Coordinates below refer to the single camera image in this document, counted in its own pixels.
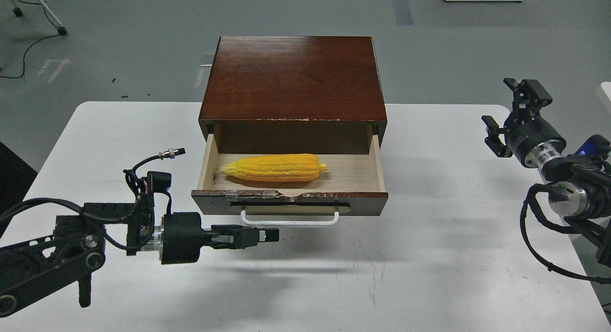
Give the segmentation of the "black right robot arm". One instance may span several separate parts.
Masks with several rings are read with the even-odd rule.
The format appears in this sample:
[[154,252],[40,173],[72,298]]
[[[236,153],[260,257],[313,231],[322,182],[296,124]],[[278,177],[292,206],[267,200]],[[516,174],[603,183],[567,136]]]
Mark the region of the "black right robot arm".
[[577,275],[542,258],[530,244],[526,214],[531,210],[543,226],[561,234],[584,236],[597,247],[599,264],[610,265],[610,228],[594,219],[610,216],[609,141],[599,134],[589,137],[573,154],[564,156],[565,139],[541,116],[541,109],[552,97],[534,79],[505,78],[513,93],[512,110],[500,127],[490,116],[486,125],[486,145],[500,158],[516,157],[523,167],[537,169],[544,184],[527,192],[521,211],[521,233],[532,255],[550,271],[570,278]]

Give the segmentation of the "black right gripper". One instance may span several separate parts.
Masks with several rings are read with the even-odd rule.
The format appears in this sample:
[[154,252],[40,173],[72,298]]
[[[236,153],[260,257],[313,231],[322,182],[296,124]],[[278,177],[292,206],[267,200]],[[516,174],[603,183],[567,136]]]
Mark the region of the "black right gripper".
[[[540,110],[549,106],[553,98],[535,79],[504,78],[504,84],[513,92],[512,111],[501,128],[491,115],[482,115],[486,125],[486,145],[499,158],[516,156],[522,166],[536,168],[533,156],[536,147],[550,143],[558,153],[567,146],[566,140],[543,118]],[[499,136],[506,133],[506,145]]]

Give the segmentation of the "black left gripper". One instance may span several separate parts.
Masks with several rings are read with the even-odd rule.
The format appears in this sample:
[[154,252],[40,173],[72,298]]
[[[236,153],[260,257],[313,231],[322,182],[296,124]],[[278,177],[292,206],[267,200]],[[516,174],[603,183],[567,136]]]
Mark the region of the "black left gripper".
[[[197,212],[167,214],[162,219],[162,265],[194,264],[200,249],[207,246],[211,236],[201,227]],[[279,241],[279,228],[256,228],[243,225],[212,225],[212,248],[245,249],[259,243]]]

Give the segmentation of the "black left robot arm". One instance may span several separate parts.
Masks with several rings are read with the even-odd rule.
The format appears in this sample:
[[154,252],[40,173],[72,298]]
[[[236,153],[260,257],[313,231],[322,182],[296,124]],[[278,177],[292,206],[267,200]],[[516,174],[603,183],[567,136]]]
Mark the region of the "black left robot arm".
[[63,199],[34,198],[18,203],[1,215],[5,231],[17,214],[45,203],[64,206],[72,216],[57,216],[50,236],[1,248],[2,317],[14,314],[55,291],[78,282],[79,304],[90,305],[91,275],[105,264],[105,244],[133,256],[139,251],[158,251],[162,264],[192,264],[200,249],[244,249],[279,240],[277,228],[243,225],[201,227],[196,212],[171,212],[166,206],[160,226],[155,225],[154,195],[169,195],[171,175],[149,171],[138,177],[140,166],[153,160],[175,158],[185,149],[168,149],[124,170],[134,203],[87,202],[83,206]]

